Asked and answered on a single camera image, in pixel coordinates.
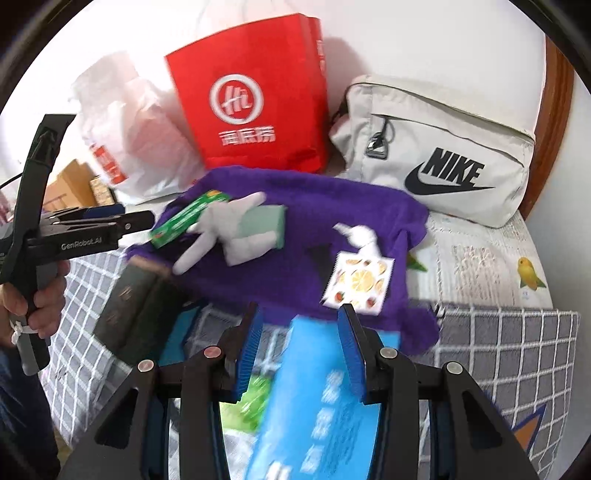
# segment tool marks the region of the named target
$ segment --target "cardboard box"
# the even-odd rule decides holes
[[[90,181],[94,178],[90,167],[72,160],[64,168],[55,181],[45,190],[43,208],[48,212],[72,207],[94,207],[95,196],[90,189]]]

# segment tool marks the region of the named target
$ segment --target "nike swoosh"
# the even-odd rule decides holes
[[[411,173],[408,174],[404,180],[404,187],[415,195],[437,195],[440,193],[456,193],[456,192],[472,192],[474,190],[488,190],[494,187],[472,187],[470,185],[433,185],[431,183],[423,183],[418,178],[418,172],[423,167],[421,163]]]

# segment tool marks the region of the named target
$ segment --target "grid-patterned blanket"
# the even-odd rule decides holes
[[[67,305],[53,338],[51,364],[41,376],[53,420],[66,442],[75,445],[96,413],[124,380],[130,367],[115,359],[92,337],[92,330],[123,269],[122,252],[79,258],[72,262]],[[215,306],[205,308],[187,342],[188,354],[217,342],[239,319]],[[486,309],[446,306],[438,344],[415,358],[441,366],[450,360],[467,366],[488,390],[507,421],[516,425],[546,405],[531,459],[541,478],[552,466],[570,401],[579,315],[556,310]],[[265,326],[255,370],[272,375],[281,363],[287,331]],[[427,403],[421,403],[420,479],[428,478]],[[170,478],[177,478],[178,435],[170,438]],[[230,468],[242,472],[252,445],[225,437]]]

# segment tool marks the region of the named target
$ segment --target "fruit-print packet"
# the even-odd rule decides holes
[[[339,252],[322,305],[350,303],[358,313],[379,315],[390,284],[394,259]]]

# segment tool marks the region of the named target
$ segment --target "human hand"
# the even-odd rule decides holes
[[[57,277],[49,285],[35,293],[33,301],[38,310],[34,311],[28,319],[28,324],[33,330],[38,330],[40,338],[48,338],[57,332],[61,321],[61,311],[66,306],[66,275],[70,271],[68,260],[57,263]],[[13,348],[11,338],[12,327],[10,314],[18,316],[27,314],[27,301],[19,291],[10,283],[0,286],[0,347]]]

